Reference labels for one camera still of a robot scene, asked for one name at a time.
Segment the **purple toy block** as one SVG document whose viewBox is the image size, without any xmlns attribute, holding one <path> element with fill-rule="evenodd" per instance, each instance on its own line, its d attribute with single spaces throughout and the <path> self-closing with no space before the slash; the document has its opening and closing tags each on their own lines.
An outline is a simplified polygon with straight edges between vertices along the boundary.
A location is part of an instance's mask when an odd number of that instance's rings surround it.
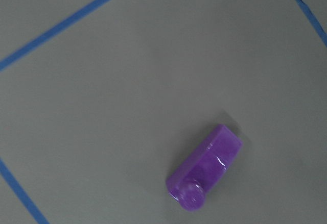
<svg viewBox="0 0 327 224">
<path fill-rule="evenodd" d="M 167 178 L 168 193 L 187 211 L 200 209 L 206 194 L 223 177 L 243 142 L 225 125 L 217 125 Z"/>
</svg>

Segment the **brown paper table cover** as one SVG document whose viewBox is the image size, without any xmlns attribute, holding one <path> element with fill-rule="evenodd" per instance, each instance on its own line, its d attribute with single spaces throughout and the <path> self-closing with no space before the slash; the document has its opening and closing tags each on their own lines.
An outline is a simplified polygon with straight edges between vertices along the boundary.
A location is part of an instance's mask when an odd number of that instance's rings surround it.
<svg viewBox="0 0 327 224">
<path fill-rule="evenodd" d="M 165 180 L 220 123 L 188 212 Z M 326 223 L 326 46 L 295 0 L 110 0 L 1 67 L 1 160 L 47 223 Z"/>
</svg>

